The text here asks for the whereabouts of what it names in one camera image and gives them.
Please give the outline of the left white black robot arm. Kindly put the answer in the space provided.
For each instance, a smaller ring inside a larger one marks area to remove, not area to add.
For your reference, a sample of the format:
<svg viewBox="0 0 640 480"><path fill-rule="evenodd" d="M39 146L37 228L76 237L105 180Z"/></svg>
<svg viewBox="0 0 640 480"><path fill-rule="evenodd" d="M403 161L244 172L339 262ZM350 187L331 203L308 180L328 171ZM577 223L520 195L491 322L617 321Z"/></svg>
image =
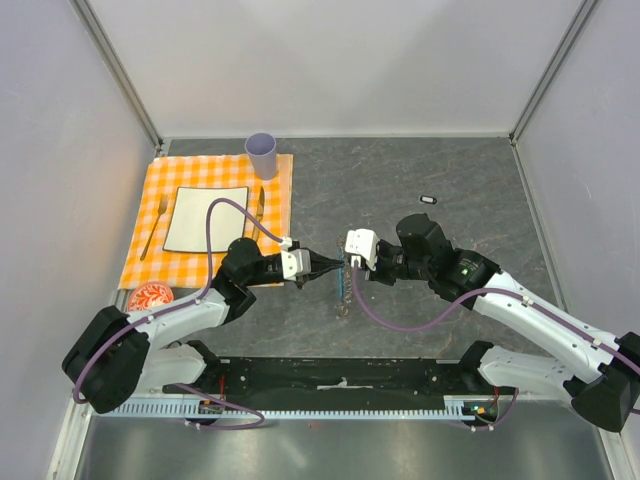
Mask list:
<svg viewBox="0 0 640 480"><path fill-rule="evenodd" d="M108 413L132 395L187 384L208 393L219 382L214 356L191 334L241 317L256 301L252 287L292 282L297 287L342 266L298 244L264 255L250 238L234 241L202 289L169 304L124 313L101 309L62 361L74 398Z"/></svg>

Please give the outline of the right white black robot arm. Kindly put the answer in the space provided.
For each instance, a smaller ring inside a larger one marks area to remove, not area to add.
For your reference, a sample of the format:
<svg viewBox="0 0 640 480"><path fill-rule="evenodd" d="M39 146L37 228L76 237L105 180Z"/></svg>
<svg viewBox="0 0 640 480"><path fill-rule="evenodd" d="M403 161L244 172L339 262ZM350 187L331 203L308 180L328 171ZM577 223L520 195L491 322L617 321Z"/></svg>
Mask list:
<svg viewBox="0 0 640 480"><path fill-rule="evenodd" d="M589 423L622 431L639 399L639 337L616 336L542 299L485 256L452 246L426 214L398 222L399 245L369 229L348 232L345 253L355 274L392 286L425 281L452 308L463 306L526 337L545 356L476 341L465 352L458 381L477 394L490 385L542 394L569 404Z"/></svg>

